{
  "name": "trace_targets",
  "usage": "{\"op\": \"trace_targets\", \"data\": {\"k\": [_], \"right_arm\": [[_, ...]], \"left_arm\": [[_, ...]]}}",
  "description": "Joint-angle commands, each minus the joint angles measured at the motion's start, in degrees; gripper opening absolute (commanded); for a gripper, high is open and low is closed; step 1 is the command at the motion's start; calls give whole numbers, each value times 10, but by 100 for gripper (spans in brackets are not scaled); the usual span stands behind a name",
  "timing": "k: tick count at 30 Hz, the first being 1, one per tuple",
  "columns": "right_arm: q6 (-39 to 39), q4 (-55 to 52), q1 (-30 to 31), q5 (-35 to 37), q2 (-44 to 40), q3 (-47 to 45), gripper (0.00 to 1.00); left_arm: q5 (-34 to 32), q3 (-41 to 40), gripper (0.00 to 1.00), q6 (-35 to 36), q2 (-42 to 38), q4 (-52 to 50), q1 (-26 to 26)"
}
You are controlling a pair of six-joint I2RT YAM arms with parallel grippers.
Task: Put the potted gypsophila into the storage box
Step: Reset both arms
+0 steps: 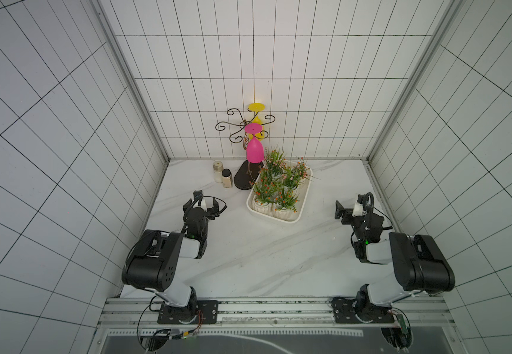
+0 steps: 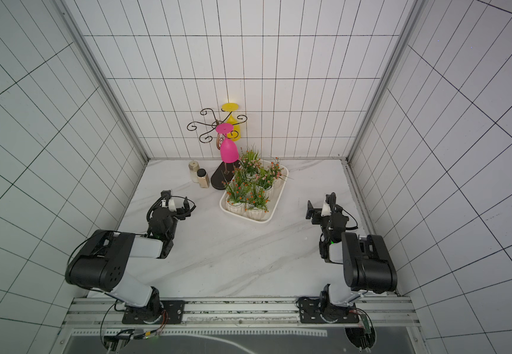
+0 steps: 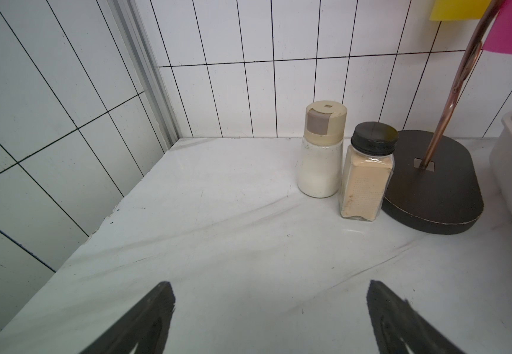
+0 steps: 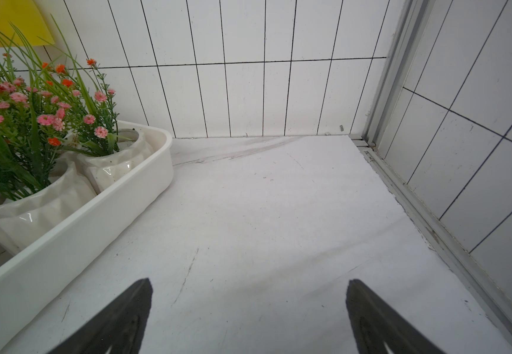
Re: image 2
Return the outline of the small red flower potted plant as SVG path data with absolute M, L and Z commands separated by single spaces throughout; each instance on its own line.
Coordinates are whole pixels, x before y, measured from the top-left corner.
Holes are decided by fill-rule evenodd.
M 285 174 L 284 167 L 281 165 L 281 160 L 278 157 L 275 157 L 270 162 L 269 175 L 272 177 L 274 186 L 287 180 L 287 175 Z

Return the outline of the orange potted plant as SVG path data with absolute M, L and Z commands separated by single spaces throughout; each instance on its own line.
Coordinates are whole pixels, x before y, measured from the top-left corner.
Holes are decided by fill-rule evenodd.
M 252 185 L 246 194 L 246 216 L 254 221 L 263 221 L 269 212 L 268 203 L 269 199 L 266 199 L 260 187 Z

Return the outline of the pink potted plant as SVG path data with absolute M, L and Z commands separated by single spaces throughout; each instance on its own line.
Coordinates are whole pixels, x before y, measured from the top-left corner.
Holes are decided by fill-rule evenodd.
M 255 183 L 263 191 L 266 199 L 270 199 L 276 180 L 276 173 L 273 168 L 262 167 L 258 171 Z

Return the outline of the green potted plant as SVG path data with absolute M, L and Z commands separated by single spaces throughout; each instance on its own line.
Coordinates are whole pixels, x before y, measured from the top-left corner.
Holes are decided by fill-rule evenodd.
M 243 150 L 240 155 L 240 163 L 247 176 L 256 176 L 262 166 L 260 153 L 254 149 Z

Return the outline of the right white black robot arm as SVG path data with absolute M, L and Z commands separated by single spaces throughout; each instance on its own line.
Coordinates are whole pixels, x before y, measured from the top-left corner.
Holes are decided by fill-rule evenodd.
M 368 324 L 367 314 L 359 310 L 353 301 L 365 292 L 383 294 L 397 288 L 397 272 L 393 265 L 383 237 L 367 235 L 359 237 L 358 227 L 349 227 L 349 217 L 335 202 L 334 194 L 327 195 L 321 208 L 308 203 L 306 219 L 321 228 L 319 254 L 326 262 L 333 264 L 330 248 L 336 243 L 342 245 L 343 277 L 350 290 L 359 292 L 344 305 L 331 302 L 329 285 L 320 292 L 318 298 L 301 297 L 297 301 L 300 322 L 303 324 Z

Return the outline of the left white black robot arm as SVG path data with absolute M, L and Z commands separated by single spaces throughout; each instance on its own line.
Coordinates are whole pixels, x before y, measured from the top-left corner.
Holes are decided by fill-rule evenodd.
M 161 300 L 159 290 L 139 281 L 127 265 L 130 259 L 167 258 L 178 222 L 190 217 L 195 208 L 187 197 L 162 191 L 146 214 L 146 233 L 96 230 L 72 252 L 65 272 L 67 283 L 123 302 L 123 324 L 180 324 L 185 302 Z

